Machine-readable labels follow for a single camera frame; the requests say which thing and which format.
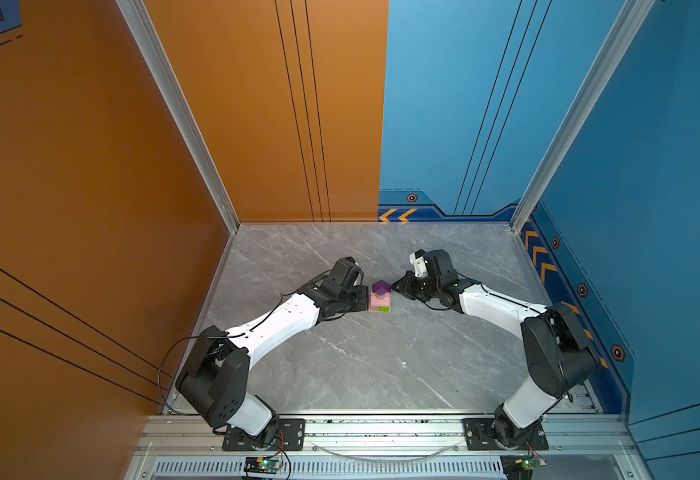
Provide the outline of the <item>purple house-shaped block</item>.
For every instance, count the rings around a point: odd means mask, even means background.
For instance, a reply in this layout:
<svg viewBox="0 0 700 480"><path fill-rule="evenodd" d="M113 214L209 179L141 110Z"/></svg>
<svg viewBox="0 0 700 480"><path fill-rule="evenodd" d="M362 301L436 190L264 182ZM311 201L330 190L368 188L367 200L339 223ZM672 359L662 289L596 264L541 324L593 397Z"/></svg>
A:
<svg viewBox="0 0 700 480"><path fill-rule="evenodd" d="M372 293L377 296L384 296L391 292L391 285L384 280L379 280L372 285Z"/></svg>

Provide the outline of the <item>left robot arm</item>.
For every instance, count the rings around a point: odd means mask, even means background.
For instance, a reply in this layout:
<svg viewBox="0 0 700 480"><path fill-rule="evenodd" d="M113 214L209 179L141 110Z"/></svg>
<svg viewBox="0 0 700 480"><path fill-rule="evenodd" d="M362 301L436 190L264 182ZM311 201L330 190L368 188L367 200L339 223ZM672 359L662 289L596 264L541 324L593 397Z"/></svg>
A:
<svg viewBox="0 0 700 480"><path fill-rule="evenodd" d="M309 287L272 311L222 331L200 333L179 375L177 392L211 427L237 428L254 442L269 444L278 435L278 414L248 392L249 372L292 337L351 312L366 311L369 287L352 285L336 295Z"/></svg>

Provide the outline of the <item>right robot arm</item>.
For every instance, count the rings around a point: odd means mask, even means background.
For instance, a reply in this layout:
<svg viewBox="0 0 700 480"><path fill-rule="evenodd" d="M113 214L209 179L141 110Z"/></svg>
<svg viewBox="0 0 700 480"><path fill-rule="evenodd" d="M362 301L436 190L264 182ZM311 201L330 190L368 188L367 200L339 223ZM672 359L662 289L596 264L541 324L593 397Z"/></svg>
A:
<svg viewBox="0 0 700 480"><path fill-rule="evenodd" d="M601 367L600 355L573 310L531 303L456 272L408 271L396 293L439 313L431 340L416 340L451 387L493 393L494 428L518 435L536 426Z"/></svg>

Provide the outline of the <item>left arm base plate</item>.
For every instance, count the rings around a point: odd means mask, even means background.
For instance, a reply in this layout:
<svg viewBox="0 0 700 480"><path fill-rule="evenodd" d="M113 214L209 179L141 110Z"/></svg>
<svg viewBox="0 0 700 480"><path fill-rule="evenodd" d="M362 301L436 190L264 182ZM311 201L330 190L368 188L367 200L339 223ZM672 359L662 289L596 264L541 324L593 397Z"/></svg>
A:
<svg viewBox="0 0 700 480"><path fill-rule="evenodd" d="M304 418L278 418L271 421L257 436L251 436L240 428L230 427L223 440L224 451L302 451L305 440Z"/></svg>

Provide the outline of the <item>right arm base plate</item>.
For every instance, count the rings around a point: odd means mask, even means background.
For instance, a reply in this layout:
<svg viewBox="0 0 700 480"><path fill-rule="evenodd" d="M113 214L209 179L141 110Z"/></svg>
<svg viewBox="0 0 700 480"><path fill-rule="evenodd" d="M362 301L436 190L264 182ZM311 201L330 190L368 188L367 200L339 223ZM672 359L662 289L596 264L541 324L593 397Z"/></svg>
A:
<svg viewBox="0 0 700 480"><path fill-rule="evenodd" d="M549 449L542 420L525 428L516 427L509 419L472 417L462 420L463 435L470 451Z"/></svg>

